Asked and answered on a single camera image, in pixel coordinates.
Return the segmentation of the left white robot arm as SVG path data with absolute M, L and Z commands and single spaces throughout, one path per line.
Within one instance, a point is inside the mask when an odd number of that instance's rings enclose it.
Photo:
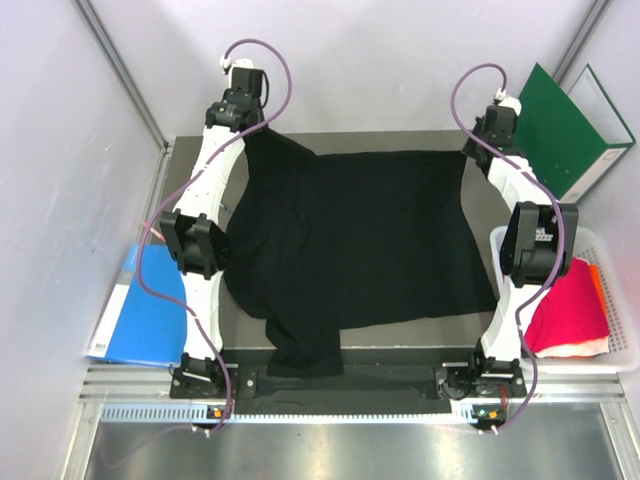
M 231 171 L 244 150 L 237 133 L 264 119 L 261 94 L 246 87 L 230 87 L 205 114 L 200 152 L 193 167 L 194 182 L 159 226 L 185 290 L 184 302 L 200 320 L 190 322 L 180 364 L 172 374 L 173 399 L 222 398 L 227 374 L 216 361 L 223 341 L 219 327 L 222 271 L 230 258 L 230 241 L 219 227 L 221 201 Z

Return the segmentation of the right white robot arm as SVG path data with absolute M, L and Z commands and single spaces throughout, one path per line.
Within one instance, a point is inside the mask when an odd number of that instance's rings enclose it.
M 569 271 L 576 238 L 576 206 L 559 203 L 514 147 L 517 121 L 512 109 L 490 106 L 463 148 L 510 211 L 493 254 L 498 303 L 466 371 L 466 387 L 478 396 L 526 397 L 524 336 L 541 300 Z

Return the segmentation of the black t-shirt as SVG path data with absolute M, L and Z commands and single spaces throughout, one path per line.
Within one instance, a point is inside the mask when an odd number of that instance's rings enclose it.
M 344 329 L 495 309 L 461 205 L 463 154 L 319 155 L 270 129 L 245 154 L 224 281 L 265 321 L 270 375 L 341 374 Z

